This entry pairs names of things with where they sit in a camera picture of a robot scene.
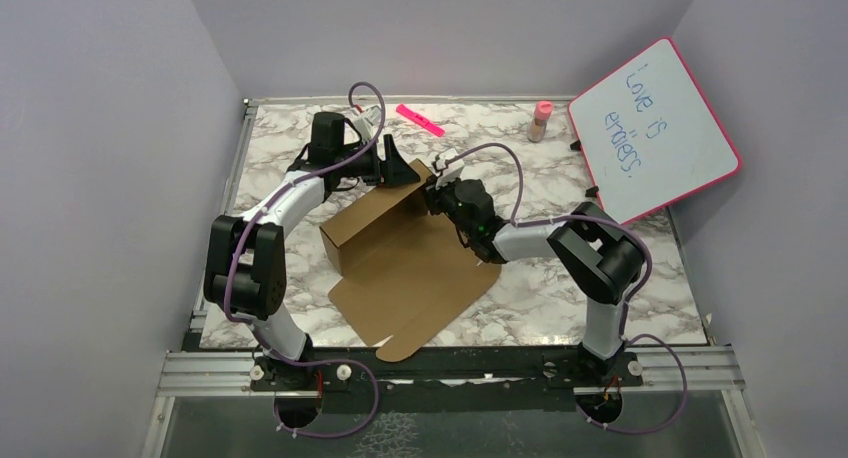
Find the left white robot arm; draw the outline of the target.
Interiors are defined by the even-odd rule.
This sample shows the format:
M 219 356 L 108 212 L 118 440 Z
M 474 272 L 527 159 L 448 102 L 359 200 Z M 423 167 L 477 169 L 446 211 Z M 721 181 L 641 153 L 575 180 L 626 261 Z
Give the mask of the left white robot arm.
M 384 134 L 386 112 L 374 106 L 354 118 L 318 112 L 310 140 L 281 184 L 247 212 L 220 215 L 211 225 L 203 296 L 225 317 L 245 325 L 277 361 L 276 374 L 298 389 L 313 379 L 312 342 L 283 306 L 285 240 L 313 209 L 342 189 L 344 179 L 395 188 L 417 183 L 416 171 Z

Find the brown cardboard box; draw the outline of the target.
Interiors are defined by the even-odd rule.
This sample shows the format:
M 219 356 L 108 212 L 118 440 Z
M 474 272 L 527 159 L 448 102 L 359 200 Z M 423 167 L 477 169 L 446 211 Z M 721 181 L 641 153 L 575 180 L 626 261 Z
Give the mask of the brown cardboard box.
M 342 279 L 328 293 L 378 359 L 411 357 L 495 285 L 453 223 L 428 213 L 422 182 L 373 188 L 320 227 Z

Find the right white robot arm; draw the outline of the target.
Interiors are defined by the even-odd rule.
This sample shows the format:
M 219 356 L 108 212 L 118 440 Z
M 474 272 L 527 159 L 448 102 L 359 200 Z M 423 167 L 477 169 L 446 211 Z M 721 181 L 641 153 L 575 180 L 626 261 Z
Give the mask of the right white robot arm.
M 511 223 L 495 212 L 492 196 L 478 179 L 440 185 L 431 177 L 424 197 L 429 213 L 445 215 L 462 246 L 484 263 L 558 259 L 587 298 L 579 376 L 600 385 L 616 373 L 625 350 L 629 303 L 653 269 L 643 240 L 592 202 L 561 217 Z

